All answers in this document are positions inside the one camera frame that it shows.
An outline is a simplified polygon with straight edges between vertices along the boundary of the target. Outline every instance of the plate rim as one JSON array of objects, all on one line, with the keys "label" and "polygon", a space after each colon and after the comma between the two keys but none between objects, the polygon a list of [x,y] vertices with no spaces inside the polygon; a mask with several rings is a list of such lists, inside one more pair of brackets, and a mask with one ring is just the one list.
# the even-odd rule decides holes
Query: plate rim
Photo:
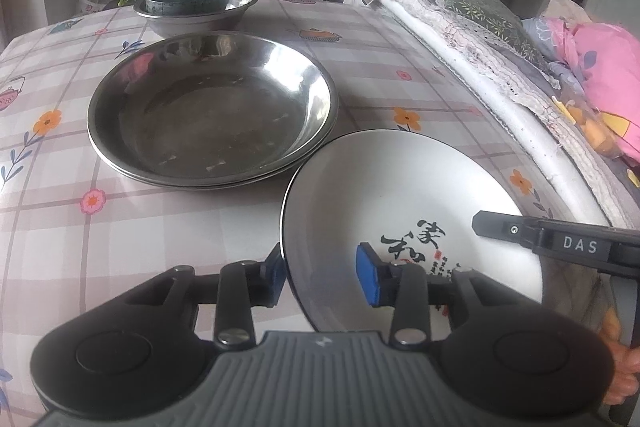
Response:
[{"label": "plate rim", "polygon": [[[106,89],[106,86],[109,84],[109,82],[111,82],[113,77],[123,68],[125,68],[129,63],[133,62],[140,55],[149,53],[150,49],[152,48],[165,46],[168,43],[179,41],[184,38],[202,38],[216,35],[241,35],[246,38],[258,39],[261,41],[276,44],[278,46],[285,46],[290,50],[298,52],[299,54],[306,57],[309,61],[311,61],[311,63],[316,68],[318,68],[318,70],[322,74],[322,77],[324,78],[324,81],[329,90],[329,112],[326,119],[324,120],[324,123],[318,128],[316,133],[312,137],[310,137],[305,144],[302,145],[302,147],[292,153],[289,153],[289,155],[272,162],[270,164],[270,168],[252,169],[250,171],[242,172],[241,174],[229,174],[227,176],[218,178],[219,181],[217,182],[212,182],[213,178],[210,177],[177,178],[174,176],[161,176],[159,174],[153,174],[152,172],[141,171],[137,168],[121,165],[121,162],[118,160],[118,158],[109,153],[107,147],[105,147],[104,143],[99,139],[97,126],[95,124],[95,109],[98,103],[98,99],[100,98],[100,95],[104,91],[104,89]],[[215,30],[208,32],[187,33],[175,37],[170,37],[168,39],[162,39],[161,41],[152,42],[148,46],[145,46],[135,53],[130,54],[129,57],[125,58],[124,60],[121,60],[102,78],[98,86],[95,88],[87,107],[86,128],[89,135],[89,142],[91,142],[92,147],[94,148],[97,155],[100,156],[100,159],[107,163],[110,168],[114,169],[120,174],[123,174],[124,176],[127,176],[135,181],[155,185],[157,187],[211,190],[214,188],[227,188],[259,181],[261,179],[276,175],[279,172],[286,170],[286,168],[289,168],[296,162],[307,158],[309,155],[318,150],[319,147],[322,147],[322,142],[326,139],[329,133],[331,133],[337,121],[339,105],[340,100],[338,97],[338,91],[335,87],[335,82],[331,74],[329,74],[326,68],[315,58],[310,57],[310,55],[292,48],[287,44],[283,44],[282,42],[278,42],[273,39],[267,39],[253,33],[231,30]]]},{"label": "plate rim", "polygon": [[[309,322],[309,324],[311,325],[312,328],[314,328],[314,331],[324,331],[321,330],[320,328],[318,328],[318,325],[316,325],[316,322],[311,318],[310,314],[307,312],[307,309],[305,308],[305,305],[302,303],[302,300],[300,299],[300,295],[298,293],[298,289],[296,288],[296,284],[294,283],[293,277],[291,276],[291,270],[289,267],[289,259],[287,258],[287,254],[286,254],[286,249],[285,249],[285,241],[284,241],[284,217],[285,217],[285,211],[287,208],[287,202],[289,201],[289,195],[291,192],[291,189],[293,187],[294,182],[296,181],[296,179],[298,178],[300,172],[302,171],[302,169],[305,167],[305,165],[311,161],[311,159],[313,158],[313,156],[320,152],[322,149],[324,149],[325,147],[327,147],[328,145],[332,144],[333,142],[335,142],[336,140],[339,140],[341,138],[345,138],[348,136],[352,136],[355,134],[369,134],[369,133],[379,133],[379,132],[383,132],[383,133],[388,133],[388,132],[393,132],[393,133],[406,133],[406,131],[402,131],[399,129],[385,129],[385,128],[379,128],[379,129],[361,129],[361,130],[357,130],[357,131],[353,131],[350,133],[346,133],[343,134],[341,136],[337,136],[334,139],[331,139],[329,141],[327,141],[326,143],[322,144],[315,152],[313,155],[309,155],[304,162],[300,165],[300,167],[298,167],[298,169],[296,169],[295,174],[293,174],[293,177],[291,178],[291,181],[289,182],[289,185],[287,185],[287,190],[284,193],[284,198],[282,200],[282,206],[280,208],[280,223],[279,223],[279,230],[278,230],[278,234],[279,234],[279,240],[280,240],[280,254],[284,260],[284,264],[286,266],[287,269],[287,281],[289,281],[289,287],[291,288],[291,293],[294,296],[294,299],[296,300],[296,302],[298,303],[298,306],[300,307],[300,309],[302,310],[302,314],[305,316],[306,320]],[[434,137],[431,136],[427,136],[425,134],[421,134],[421,133],[413,133],[413,134],[417,134],[419,136],[422,136],[423,138],[427,138],[433,141],[436,141],[446,147],[449,147],[451,149],[453,149],[454,151],[462,154],[464,157],[468,158],[471,161],[474,161],[472,158],[469,158],[469,156],[467,156],[465,153],[460,152],[459,150],[457,150],[455,147],[450,146],[447,143],[444,143],[442,140],[438,140]],[[484,172],[486,172],[489,176],[491,176],[494,180],[495,178],[492,176],[492,174],[487,171],[484,167],[482,167],[480,164],[476,163],[476,165],[481,168]],[[543,280],[541,280],[541,292],[544,289],[543,286]]]}]

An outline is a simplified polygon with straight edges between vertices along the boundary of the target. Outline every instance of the pink flower print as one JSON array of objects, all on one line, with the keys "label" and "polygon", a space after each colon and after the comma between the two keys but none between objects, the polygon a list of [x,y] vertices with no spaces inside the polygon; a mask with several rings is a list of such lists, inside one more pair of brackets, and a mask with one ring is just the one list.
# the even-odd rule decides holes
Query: pink flower print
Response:
[{"label": "pink flower print", "polygon": [[470,105],[469,109],[467,109],[471,114],[476,116],[482,116],[482,111],[480,111],[475,105]]},{"label": "pink flower print", "polygon": [[80,210],[82,210],[83,214],[89,214],[91,216],[96,212],[100,212],[106,201],[107,197],[104,195],[104,190],[92,188],[82,197]]}]

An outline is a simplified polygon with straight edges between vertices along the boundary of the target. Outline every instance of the teapot print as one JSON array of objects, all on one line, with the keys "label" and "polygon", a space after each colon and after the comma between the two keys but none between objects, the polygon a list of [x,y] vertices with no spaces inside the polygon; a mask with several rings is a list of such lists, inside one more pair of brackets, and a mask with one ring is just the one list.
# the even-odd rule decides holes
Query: teapot print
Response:
[{"label": "teapot print", "polygon": [[9,107],[18,95],[22,92],[22,86],[24,85],[24,77],[16,76],[6,81],[2,86],[2,92],[0,92],[0,111]]}]

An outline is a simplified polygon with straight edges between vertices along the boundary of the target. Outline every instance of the white logo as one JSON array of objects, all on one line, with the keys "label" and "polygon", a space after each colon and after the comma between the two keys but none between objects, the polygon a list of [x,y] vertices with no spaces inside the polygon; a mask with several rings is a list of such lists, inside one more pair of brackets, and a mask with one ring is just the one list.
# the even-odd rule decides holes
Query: white logo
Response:
[{"label": "white logo", "polygon": [[334,341],[332,341],[328,337],[322,337],[319,341],[316,341],[316,344],[318,344],[318,346],[320,347],[326,347],[328,344],[333,344],[333,343]]}]

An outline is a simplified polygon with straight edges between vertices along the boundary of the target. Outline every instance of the hand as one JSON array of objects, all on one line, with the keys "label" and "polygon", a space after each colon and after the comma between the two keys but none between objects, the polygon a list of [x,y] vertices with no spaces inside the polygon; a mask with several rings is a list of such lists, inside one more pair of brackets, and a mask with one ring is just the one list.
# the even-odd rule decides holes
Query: hand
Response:
[{"label": "hand", "polygon": [[640,347],[629,349],[620,344],[622,326],[613,308],[609,308],[602,320],[599,336],[613,356],[615,374],[607,389],[603,402],[606,405],[619,405],[627,396],[638,391],[636,373],[640,373]]}]

